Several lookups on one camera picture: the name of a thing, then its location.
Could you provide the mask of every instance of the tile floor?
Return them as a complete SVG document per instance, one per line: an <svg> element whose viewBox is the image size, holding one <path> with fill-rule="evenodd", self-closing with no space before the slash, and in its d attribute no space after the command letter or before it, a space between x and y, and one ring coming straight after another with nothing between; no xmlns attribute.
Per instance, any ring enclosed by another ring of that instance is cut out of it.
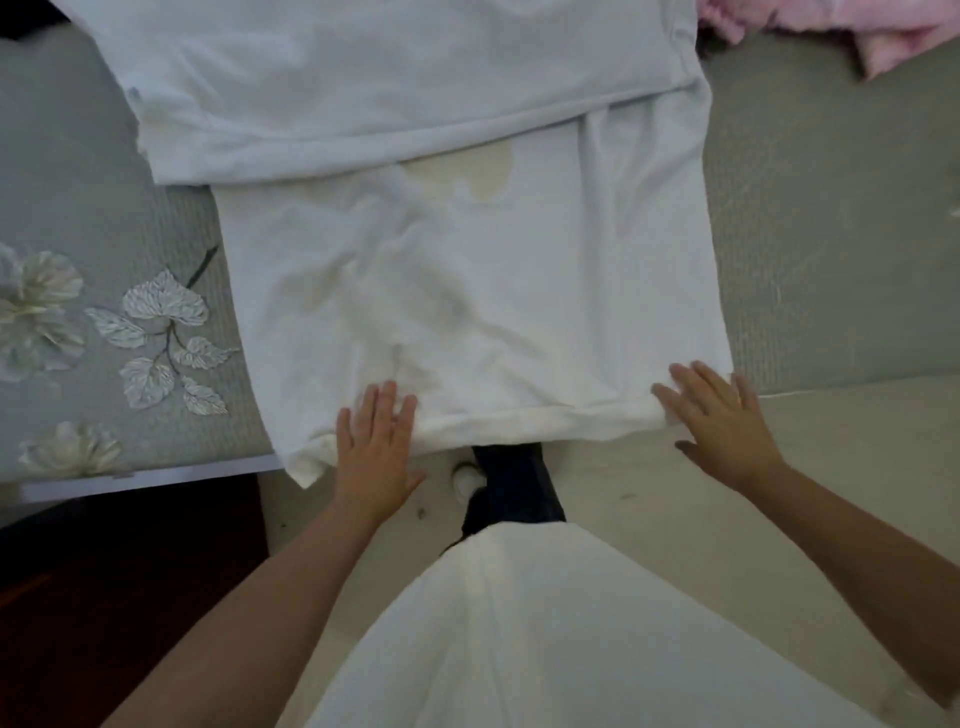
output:
<svg viewBox="0 0 960 728"><path fill-rule="evenodd" d="M960 376L773 398L764 410L793 465L960 563ZM569 519L887 722L947 725L799 550L670 447L678 434L548 444ZM448 474L466 453L418 458L430 478L364 554L280 726L303 724L365 630L457 538ZM302 491L264 473L260 491L276 552L328 502L331 480Z"/></svg>

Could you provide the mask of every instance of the white shoe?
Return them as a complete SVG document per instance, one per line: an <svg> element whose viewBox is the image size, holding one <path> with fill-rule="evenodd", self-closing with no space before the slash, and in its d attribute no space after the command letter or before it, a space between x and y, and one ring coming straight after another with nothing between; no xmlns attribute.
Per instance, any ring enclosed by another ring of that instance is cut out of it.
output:
<svg viewBox="0 0 960 728"><path fill-rule="evenodd" d="M461 505L470 503L473 494L487 485L487 478L473 463L460 463L450 477L453 495Z"/></svg>

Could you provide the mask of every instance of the person's right arm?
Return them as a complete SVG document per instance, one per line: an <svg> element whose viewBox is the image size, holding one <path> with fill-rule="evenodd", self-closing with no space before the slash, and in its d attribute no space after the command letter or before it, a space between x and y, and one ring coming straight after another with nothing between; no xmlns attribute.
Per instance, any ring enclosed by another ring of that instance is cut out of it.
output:
<svg viewBox="0 0 960 728"><path fill-rule="evenodd" d="M695 443L677 448L750 501L817 565L926 693L960 694L960 568L827 490L783 460L746 380L675 364L683 388L653 392Z"/></svg>

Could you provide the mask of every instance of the dark pants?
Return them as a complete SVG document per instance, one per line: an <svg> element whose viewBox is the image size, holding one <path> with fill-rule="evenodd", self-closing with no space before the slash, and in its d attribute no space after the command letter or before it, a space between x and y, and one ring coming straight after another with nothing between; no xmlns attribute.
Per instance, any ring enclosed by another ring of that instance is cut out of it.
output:
<svg viewBox="0 0 960 728"><path fill-rule="evenodd" d="M540 443L491 445L474 448L473 454L487 476L487 486L470 499L461 541L504 521L566 521L550 473L543 464Z"/></svg>

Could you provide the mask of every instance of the person's left hand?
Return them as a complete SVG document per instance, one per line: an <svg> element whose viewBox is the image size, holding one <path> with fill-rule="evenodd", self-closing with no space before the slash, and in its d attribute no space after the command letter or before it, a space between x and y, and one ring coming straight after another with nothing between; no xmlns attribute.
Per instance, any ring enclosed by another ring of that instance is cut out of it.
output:
<svg viewBox="0 0 960 728"><path fill-rule="evenodd" d="M333 505L349 509L375 526L389 519L426 479L424 471L407 473L417 398L404 398L394 417L396 382L380 390L367 387L360 412L350 426L350 410L337 417L337 485Z"/></svg>

